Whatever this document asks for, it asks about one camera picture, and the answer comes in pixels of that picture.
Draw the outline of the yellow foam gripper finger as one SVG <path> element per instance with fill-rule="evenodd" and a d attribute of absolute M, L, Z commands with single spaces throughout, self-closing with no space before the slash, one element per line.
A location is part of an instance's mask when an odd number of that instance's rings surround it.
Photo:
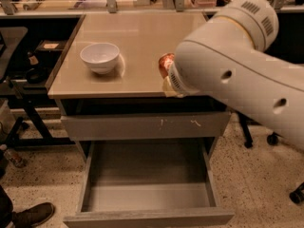
<path fill-rule="evenodd" d="M 176 97 L 176 98 L 182 98 L 183 97 L 182 94 L 180 94 L 178 91 L 176 91 L 172 87 L 168 76 L 166 76 L 163 79 L 162 90 L 163 90 L 163 93 L 165 94 L 166 97 Z"/>

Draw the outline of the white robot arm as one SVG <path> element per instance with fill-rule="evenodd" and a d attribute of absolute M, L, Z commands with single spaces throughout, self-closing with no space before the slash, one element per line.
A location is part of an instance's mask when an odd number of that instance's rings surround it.
<path fill-rule="evenodd" d="M 303 148 L 304 68 L 265 53 L 277 33 L 267 0 L 234 0 L 179 43 L 165 95 L 208 95 Z"/>

